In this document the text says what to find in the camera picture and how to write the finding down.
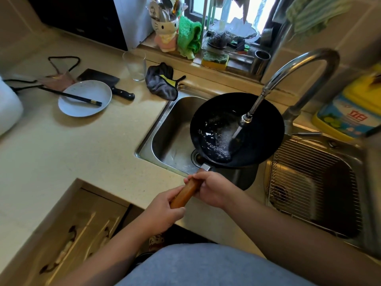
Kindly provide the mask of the person's left hand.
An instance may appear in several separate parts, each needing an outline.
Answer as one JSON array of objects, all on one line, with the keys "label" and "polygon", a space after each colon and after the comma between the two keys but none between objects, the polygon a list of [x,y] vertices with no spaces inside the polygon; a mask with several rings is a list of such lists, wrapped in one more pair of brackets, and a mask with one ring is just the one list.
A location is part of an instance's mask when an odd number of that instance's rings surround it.
[{"label": "person's left hand", "polygon": [[172,200],[166,200],[162,193],[159,193],[138,217],[138,225],[142,226],[148,236],[165,232],[185,215],[185,207],[172,209],[170,207]]}]

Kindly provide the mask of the person's right hand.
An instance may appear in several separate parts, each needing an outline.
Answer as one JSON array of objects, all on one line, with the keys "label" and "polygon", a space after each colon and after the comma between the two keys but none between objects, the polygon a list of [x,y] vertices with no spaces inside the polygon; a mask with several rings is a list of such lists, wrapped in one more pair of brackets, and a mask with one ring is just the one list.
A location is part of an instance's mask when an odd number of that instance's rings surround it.
[{"label": "person's right hand", "polygon": [[193,196],[209,206],[224,210],[231,198],[240,191],[228,179],[216,172],[208,172],[208,178]]}]

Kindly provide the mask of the black wok with wooden handle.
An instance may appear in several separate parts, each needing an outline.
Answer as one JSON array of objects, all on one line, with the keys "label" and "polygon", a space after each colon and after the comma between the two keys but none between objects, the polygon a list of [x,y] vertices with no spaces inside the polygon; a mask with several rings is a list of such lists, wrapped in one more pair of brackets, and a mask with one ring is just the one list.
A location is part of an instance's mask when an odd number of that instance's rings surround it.
[{"label": "black wok with wooden handle", "polygon": [[[275,153],[284,134],[281,113],[264,97],[242,92],[213,97],[196,110],[190,124],[192,143],[205,159],[197,172],[258,165]],[[185,207],[201,184],[195,179],[185,184],[170,207]]]}]

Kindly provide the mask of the person's left forearm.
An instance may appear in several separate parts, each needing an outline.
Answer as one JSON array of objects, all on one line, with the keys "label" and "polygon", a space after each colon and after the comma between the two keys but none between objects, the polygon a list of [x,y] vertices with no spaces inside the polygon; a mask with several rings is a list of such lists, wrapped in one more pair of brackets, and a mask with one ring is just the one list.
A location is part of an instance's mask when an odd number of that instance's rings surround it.
[{"label": "person's left forearm", "polygon": [[148,224],[136,219],[52,286],[114,286],[125,276],[140,247],[153,235]]}]

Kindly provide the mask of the person's right forearm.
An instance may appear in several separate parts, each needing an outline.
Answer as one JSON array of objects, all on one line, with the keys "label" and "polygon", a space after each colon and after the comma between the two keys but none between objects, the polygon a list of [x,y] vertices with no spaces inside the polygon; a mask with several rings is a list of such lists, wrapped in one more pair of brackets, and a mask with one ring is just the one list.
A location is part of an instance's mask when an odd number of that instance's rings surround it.
[{"label": "person's right forearm", "polygon": [[240,189],[224,211],[265,257],[320,286],[381,286],[381,266],[341,240],[260,204]]}]

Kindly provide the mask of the stainless steel double sink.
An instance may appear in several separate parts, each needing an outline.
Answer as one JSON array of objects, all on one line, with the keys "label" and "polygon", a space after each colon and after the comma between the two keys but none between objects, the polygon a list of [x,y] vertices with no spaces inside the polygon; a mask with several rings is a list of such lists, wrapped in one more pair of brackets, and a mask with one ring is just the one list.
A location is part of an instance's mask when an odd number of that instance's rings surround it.
[{"label": "stainless steel double sink", "polygon": [[[136,152],[137,157],[185,176],[195,173],[205,162],[205,159],[193,146],[190,124],[196,110],[210,97],[211,95],[205,92],[183,85],[179,86],[178,99],[167,103],[143,143],[139,146]],[[379,228],[381,221],[376,221],[376,212],[372,205],[374,196],[370,193],[367,184],[364,152],[359,147],[326,136],[317,136],[314,132],[304,131],[304,133],[307,136],[296,135],[289,140],[295,140],[298,143],[322,149],[335,155],[348,163],[355,173],[363,228],[359,237],[343,240],[381,260],[381,229]],[[240,189],[248,190],[251,196],[267,205],[266,185],[270,175],[267,164],[272,157],[260,165],[237,169],[216,167],[212,170],[222,174]]]}]

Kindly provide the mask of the person's grey shirt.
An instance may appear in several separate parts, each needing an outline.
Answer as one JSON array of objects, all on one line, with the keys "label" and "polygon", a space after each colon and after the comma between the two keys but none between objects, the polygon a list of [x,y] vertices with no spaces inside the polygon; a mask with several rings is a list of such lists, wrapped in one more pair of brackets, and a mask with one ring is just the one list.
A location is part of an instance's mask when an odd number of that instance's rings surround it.
[{"label": "person's grey shirt", "polygon": [[316,286],[258,255],[213,243],[166,246],[115,286]]}]

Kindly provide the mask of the dark grey cloth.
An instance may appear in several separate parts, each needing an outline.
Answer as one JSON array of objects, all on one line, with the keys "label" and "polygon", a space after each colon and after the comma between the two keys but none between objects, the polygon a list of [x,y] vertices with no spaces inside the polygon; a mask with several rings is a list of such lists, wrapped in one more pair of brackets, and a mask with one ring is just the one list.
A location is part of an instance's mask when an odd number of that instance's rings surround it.
[{"label": "dark grey cloth", "polygon": [[166,101],[175,101],[178,98],[178,84],[186,76],[174,79],[173,75],[173,67],[164,62],[148,67],[145,82],[150,93]]}]

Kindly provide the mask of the yellow green sponge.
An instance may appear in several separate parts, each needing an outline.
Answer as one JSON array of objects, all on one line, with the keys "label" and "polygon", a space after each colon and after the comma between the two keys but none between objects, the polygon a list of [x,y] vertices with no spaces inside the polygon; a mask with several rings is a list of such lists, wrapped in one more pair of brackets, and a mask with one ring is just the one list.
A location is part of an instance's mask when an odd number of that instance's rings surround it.
[{"label": "yellow green sponge", "polygon": [[225,71],[229,62],[228,54],[217,54],[206,51],[203,53],[201,65],[218,71]]}]

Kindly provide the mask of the clear drinking glass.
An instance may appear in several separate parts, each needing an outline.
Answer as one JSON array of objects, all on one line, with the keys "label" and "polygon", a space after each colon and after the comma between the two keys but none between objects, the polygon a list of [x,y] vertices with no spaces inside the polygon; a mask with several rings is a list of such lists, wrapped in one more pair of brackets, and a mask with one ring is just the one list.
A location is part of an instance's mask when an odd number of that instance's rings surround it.
[{"label": "clear drinking glass", "polygon": [[134,81],[144,81],[146,76],[146,55],[141,49],[132,49],[122,55],[125,66],[131,79]]}]

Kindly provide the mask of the white round plate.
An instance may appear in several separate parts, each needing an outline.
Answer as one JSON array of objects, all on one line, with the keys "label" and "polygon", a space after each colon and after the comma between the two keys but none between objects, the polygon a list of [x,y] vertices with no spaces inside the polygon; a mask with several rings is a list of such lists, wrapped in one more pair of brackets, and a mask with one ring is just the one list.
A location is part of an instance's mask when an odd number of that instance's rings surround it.
[{"label": "white round plate", "polygon": [[71,117],[89,117],[102,112],[112,100],[111,88],[104,82],[86,80],[67,87],[60,96],[58,108]]}]

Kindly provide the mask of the steel cup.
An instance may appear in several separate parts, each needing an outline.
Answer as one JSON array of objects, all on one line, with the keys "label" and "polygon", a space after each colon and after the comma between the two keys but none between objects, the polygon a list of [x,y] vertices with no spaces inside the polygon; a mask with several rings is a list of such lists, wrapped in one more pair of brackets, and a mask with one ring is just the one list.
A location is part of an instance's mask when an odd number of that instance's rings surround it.
[{"label": "steel cup", "polygon": [[271,55],[263,50],[256,50],[254,53],[254,60],[251,64],[250,73],[254,76],[262,76]]}]

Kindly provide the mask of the steel sink faucet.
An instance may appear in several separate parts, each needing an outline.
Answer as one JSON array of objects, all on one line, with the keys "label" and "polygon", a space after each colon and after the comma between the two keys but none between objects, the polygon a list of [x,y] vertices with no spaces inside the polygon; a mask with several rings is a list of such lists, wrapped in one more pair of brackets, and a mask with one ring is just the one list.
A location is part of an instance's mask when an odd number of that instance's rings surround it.
[{"label": "steel sink faucet", "polygon": [[[221,77],[225,81],[226,86],[238,89],[242,92],[250,92],[256,95],[260,94],[263,84],[267,82],[282,66],[294,58],[320,48],[330,48],[339,51],[337,46],[330,46],[328,44],[312,46],[282,46],[274,56],[271,58],[269,65],[260,81],[249,78],[244,71],[227,72],[226,77]],[[291,73],[283,79],[275,88],[275,90],[266,97],[267,100],[273,101],[277,104],[282,104],[281,112],[285,108],[294,105],[304,93],[318,80],[324,72],[326,61],[314,61],[304,67]],[[334,93],[329,90],[333,89],[334,79],[338,78],[339,67],[335,74],[331,77],[330,82],[327,82],[318,93],[305,105],[301,115],[294,121],[294,125],[298,125],[303,129],[317,132],[318,129],[311,123],[313,114],[328,100],[330,100]]]}]

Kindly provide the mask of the green scrubbing cloth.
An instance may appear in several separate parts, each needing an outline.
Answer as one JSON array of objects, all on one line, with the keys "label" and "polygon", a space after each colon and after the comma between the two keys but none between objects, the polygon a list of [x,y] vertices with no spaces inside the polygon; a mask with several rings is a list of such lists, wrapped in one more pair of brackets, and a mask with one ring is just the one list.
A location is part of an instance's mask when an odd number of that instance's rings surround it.
[{"label": "green scrubbing cloth", "polygon": [[188,60],[195,59],[201,48],[202,24],[194,22],[186,16],[179,19],[177,50],[181,56]]}]

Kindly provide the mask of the black chopsticks pair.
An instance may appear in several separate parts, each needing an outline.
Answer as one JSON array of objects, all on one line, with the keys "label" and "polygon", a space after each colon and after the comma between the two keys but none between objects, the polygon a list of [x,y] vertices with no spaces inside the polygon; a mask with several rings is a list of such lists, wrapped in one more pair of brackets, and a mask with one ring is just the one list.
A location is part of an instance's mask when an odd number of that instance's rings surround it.
[{"label": "black chopsticks pair", "polygon": [[37,88],[39,88],[41,90],[44,90],[44,91],[47,91],[47,92],[55,93],[55,94],[60,95],[60,96],[72,98],[74,100],[83,101],[83,102],[88,103],[88,104],[93,104],[93,105],[96,105],[98,107],[102,106],[102,102],[97,101],[97,100],[91,100],[89,98],[85,98],[85,97],[81,97],[81,96],[76,96],[76,95],[64,93],[64,92],[53,90],[53,89],[46,88],[46,87],[43,87],[43,86],[38,86]]}]

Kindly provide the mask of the steel wool scrubber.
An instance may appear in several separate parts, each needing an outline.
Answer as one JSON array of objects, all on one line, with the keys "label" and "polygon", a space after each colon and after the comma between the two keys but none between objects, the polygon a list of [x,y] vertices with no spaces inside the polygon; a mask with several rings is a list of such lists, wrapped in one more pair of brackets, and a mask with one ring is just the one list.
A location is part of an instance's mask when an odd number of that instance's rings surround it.
[{"label": "steel wool scrubber", "polygon": [[231,36],[228,31],[210,31],[210,36],[207,40],[207,44],[216,49],[225,49],[230,42]]}]

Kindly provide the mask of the white cat utensil holder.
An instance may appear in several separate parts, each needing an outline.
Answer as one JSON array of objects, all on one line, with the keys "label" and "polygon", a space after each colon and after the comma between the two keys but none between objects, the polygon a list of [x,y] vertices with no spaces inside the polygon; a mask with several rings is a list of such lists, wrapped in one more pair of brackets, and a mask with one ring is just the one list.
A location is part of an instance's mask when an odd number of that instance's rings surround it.
[{"label": "white cat utensil holder", "polygon": [[173,52],[177,50],[179,18],[171,22],[160,22],[151,18],[151,24],[155,31],[155,44],[162,52]]}]

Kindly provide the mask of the pink face mask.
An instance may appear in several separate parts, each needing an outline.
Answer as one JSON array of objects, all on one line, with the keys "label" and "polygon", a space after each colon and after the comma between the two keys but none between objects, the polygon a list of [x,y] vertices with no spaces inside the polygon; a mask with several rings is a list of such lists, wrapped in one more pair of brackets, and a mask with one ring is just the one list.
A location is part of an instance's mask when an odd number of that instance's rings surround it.
[{"label": "pink face mask", "polygon": [[48,62],[54,72],[48,75],[37,75],[36,80],[46,88],[64,91],[78,82],[71,71],[76,68],[81,59],[77,56],[49,56]]}]

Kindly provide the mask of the yellow dish soap bottle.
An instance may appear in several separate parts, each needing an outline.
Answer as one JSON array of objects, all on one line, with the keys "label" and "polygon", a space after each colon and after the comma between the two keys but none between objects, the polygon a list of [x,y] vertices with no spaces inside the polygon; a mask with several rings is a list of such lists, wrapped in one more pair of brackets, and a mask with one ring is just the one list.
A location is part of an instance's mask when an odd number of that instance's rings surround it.
[{"label": "yellow dish soap bottle", "polygon": [[345,142],[381,125],[381,62],[344,87],[313,115],[311,123]]}]

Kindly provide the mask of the utensils in holder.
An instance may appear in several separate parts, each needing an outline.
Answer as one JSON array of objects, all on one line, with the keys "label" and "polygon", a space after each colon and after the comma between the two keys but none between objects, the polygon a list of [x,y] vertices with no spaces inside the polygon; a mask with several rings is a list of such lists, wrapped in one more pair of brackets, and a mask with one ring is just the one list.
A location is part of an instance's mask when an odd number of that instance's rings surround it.
[{"label": "utensils in holder", "polygon": [[146,8],[151,19],[158,22],[172,22],[183,15],[188,5],[182,0],[148,0]]}]

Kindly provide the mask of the white appliance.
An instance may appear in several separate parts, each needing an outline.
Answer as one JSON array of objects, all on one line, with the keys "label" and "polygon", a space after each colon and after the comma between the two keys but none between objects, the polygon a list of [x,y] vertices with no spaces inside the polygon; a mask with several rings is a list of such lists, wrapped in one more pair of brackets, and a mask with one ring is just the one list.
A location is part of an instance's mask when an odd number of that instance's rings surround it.
[{"label": "white appliance", "polygon": [[22,114],[21,100],[0,76],[0,136],[17,124]]}]

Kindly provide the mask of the striped green towel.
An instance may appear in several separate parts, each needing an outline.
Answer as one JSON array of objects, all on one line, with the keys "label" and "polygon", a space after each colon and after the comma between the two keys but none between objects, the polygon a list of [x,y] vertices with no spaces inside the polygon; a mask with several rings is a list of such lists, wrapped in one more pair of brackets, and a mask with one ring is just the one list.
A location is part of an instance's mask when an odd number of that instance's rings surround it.
[{"label": "striped green towel", "polygon": [[348,12],[353,0],[294,0],[286,10],[293,34],[309,37],[327,28],[331,19]]}]

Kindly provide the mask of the black handled cleaver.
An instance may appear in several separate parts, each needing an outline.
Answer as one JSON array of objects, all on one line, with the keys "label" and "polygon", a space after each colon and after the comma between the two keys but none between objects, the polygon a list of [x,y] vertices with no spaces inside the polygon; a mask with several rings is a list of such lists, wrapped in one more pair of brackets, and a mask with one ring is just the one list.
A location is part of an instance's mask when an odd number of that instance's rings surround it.
[{"label": "black handled cleaver", "polygon": [[133,93],[116,88],[117,83],[120,81],[120,78],[116,76],[113,76],[101,71],[97,71],[94,69],[86,69],[83,73],[81,73],[77,77],[77,81],[86,81],[86,80],[101,81],[110,87],[113,95],[122,97],[123,99],[129,100],[129,101],[134,101],[135,99],[135,95]]}]

